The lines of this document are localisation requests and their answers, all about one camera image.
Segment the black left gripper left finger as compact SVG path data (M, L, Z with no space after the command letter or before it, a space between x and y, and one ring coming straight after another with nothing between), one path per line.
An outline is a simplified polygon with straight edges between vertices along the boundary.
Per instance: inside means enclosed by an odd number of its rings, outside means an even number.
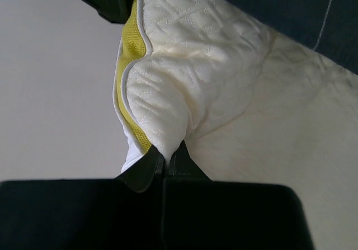
M1 182L2 249L162 249L163 157L114 179Z

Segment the dark grey checked pillowcase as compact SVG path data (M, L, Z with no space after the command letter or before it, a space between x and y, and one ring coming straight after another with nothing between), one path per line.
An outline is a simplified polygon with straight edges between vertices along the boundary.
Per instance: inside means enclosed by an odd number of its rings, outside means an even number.
M226 0L357 73L357 0Z

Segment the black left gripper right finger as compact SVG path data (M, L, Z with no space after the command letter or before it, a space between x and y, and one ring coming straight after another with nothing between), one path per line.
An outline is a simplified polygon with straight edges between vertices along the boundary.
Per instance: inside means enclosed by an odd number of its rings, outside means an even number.
M165 249L313 249L297 194L283 185L210 180L182 143L163 180Z

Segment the cream memory foam pillow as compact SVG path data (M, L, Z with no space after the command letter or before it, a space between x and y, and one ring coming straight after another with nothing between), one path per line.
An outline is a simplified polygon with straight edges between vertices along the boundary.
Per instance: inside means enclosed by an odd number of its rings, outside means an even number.
M114 82L123 170L185 142L216 180L297 192L317 249L357 248L357 76L225 0L134 0Z

